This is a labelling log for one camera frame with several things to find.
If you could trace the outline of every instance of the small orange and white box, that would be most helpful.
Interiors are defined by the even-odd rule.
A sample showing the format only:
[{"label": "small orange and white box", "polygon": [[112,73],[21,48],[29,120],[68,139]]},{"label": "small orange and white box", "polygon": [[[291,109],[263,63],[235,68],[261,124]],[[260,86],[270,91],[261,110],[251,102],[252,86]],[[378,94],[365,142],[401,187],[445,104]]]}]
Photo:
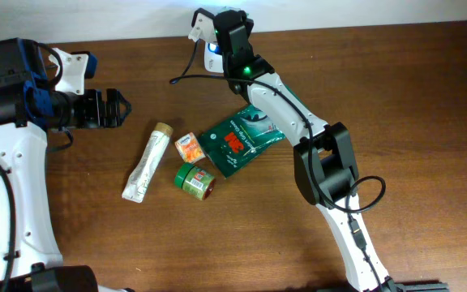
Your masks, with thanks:
[{"label": "small orange and white box", "polygon": [[181,137],[175,144],[185,162],[195,163],[204,158],[203,149],[192,132]]}]

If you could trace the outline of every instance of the wooden table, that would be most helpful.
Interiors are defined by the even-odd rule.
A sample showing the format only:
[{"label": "wooden table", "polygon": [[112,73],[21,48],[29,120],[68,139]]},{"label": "wooden table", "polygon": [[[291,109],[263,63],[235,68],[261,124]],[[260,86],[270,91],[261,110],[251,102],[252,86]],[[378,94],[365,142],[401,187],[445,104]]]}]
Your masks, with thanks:
[{"label": "wooden table", "polygon": [[[467,291],[467,22],[256,33],[251,43],[314,113],[349,128],[360,175],[386,178],[387,195],[364,217],[391,276]],[[178,37],[58,46],[92,51],[99,67],[87,88],[119,88],[133,104],[123,127],[74,131],[73,147],[48,157],[65,263],[89,265],[101,285],[136,291],[344,282],[326,221],[296,188],[286,141],[219,179],[205,201],[174,186],[183,161],[170,145],[145,201],[121,198],[156,122],[177,139],[245,105],[225,82],[169,85],[192,45]],[[191,73],[204,73],[202,53]],[[198,165],[219,175],[209,161]],[[373,187],[362,187],[363,203]]]}]

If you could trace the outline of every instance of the white plastic mount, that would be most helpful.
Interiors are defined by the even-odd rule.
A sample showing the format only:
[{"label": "white plastic mount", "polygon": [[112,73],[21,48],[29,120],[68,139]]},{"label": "white plastic mount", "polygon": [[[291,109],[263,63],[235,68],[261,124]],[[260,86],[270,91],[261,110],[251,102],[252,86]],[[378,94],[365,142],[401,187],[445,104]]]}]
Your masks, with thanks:
[{"label": "white plastic mount", "polygon": [[[256,80],[277,88],[290,99],[297,108],[306,115],[313,129],[313,135],[318,135],[324,131],[324,126],[328,123],[310,112],[308,108],[284,86],[277,73],[267,73]],[[307,130],[306,124],[302,121],[297,112],[280,96],[274,96],[274,92],[271,89],[262,85],[252,84],[248,86],[248,97],[250,103],[254,107],[268,115],[279,130],[284,133],[291,145],[295,146],[299,144],[302,137],[309,138],[309,131]]]},{"label": "white plastic mount", "polygon": [[214,28],[213,19],[202,13],[198,13],[194,27],[191,33],[189,33],[188,38],[194,42],[203,40],[207,43],[217,44],[216,29]]},{"label": "white plastic mount", "polygon": [[[336,202],[337,205],[345,207],[345,199]],[[359,207],[358,195],[351,197],[349,206],[355,210]],[[358,291],[369,290],[372,291],[378,287],[375,276],[372,269],[365,261],[365,257],[362,251],[356,246],[351,229],[349,227],[349,218],[347,213],[332,209],[329,210],[321,204],[317,204],[316,207],[322,212],[323,216],[327,220],[329,227],[334,235],[336,244],[340,248],[341,256],[344,259],[345,264],[345,275],[349,284]],[[358,221],[360,229],[363,232],[363,236],[366,240],[366,253],[369,255],[376,272],[378,273],[379,280],[381,283],[385,282],[385,278],[388,276],[387,269],[381,264],[374,246],[372,245],[369,233],[366,230],[365,223],[363,223],[362,214],[353,214],[353,218]]]},{"label": "white plastic mount", "polygon": [[[54,50],[61,57],[62,62],[62,77],[55,86],[55,90],[83,95],[84,75],[86,74],[89,56],[86,54],[68,54],[58,48],[54,48]],[[48,59],[58,66],[58,61],[53,55],[50,55]]]},{"label": "white plastic mount", "polygon": [[[31,272],[32,264],[46,268],[62,266],[62,255],[55,242],[49,218],[45,180],[46,133],[29,122],[26,127],[14,123],[0,126],[0,164],[9,170],[15,197],[16,236],[12,277]],[[6,271],[10,233],[8,195],[0,177],[0,281]]]}]

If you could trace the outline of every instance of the barcode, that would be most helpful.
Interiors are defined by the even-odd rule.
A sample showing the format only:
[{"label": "barcode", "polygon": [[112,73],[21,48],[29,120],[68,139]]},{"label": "barcode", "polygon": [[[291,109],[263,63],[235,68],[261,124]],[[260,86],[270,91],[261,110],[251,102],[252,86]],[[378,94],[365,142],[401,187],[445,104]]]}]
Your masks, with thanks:
[{"label": "barcode", "polygon": [[191,180],[191,185],[194,186],[195,188],[198,188],[200,191],[203,190],[203,183],[198,181],[197,179],[193,178]]}]

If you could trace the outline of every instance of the white tube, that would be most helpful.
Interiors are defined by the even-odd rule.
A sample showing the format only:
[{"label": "white tube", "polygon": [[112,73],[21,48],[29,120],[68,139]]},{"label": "white tube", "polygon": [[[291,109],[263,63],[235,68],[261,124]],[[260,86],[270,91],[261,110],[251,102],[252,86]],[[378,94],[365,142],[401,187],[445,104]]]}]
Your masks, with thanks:
[{"label": "white tube", "polygon": [[127,180],[122,198],[142,203],[154,171],[156,171],[156,167],[167,149],[172,132],[173,129],[169,125],[162,122],[156,124],[151,138],[149,138],[147,146],[145,146],[142,159]]}]

